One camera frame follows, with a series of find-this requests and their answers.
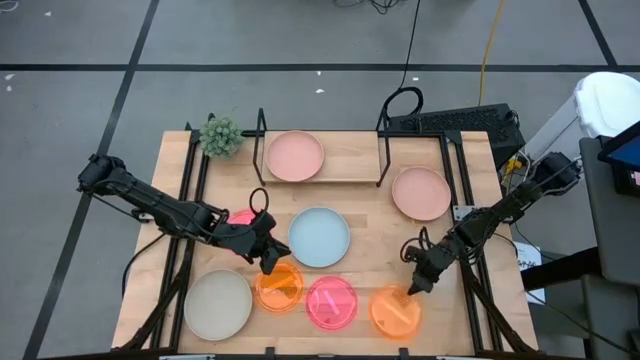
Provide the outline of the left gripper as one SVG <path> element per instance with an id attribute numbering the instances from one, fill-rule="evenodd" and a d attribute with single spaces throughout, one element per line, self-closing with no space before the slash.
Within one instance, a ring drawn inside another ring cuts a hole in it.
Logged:
<path id="1" fill-rule="evenodd" d="M 214 228 L 214 245 L 249 258 L 261 257 L 263 274 L 271 274 L 279 255 L 290 255 L 290 248 L 275 240 L 270 231 L 276 221 L 268 212 L 259 212 L 249 225 L 228 222 L 224 216 Z"/>

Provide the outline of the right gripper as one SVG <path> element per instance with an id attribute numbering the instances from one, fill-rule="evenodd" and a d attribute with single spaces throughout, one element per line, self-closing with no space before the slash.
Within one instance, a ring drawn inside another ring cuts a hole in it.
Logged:
<path id="1" fill-rule="evenodd" d="M 433 289 L 430 280 L 438 280 L 441 273 L 459 257 L 459 252 L 459 243 L 450 236 L 445 236 L 438 244 L 426 249 L 407 246 L 403 259 L 415 263 L 417 272 L 412 274 L 407 294 L 415 295 L 421 291 L 430 293 Z"/>

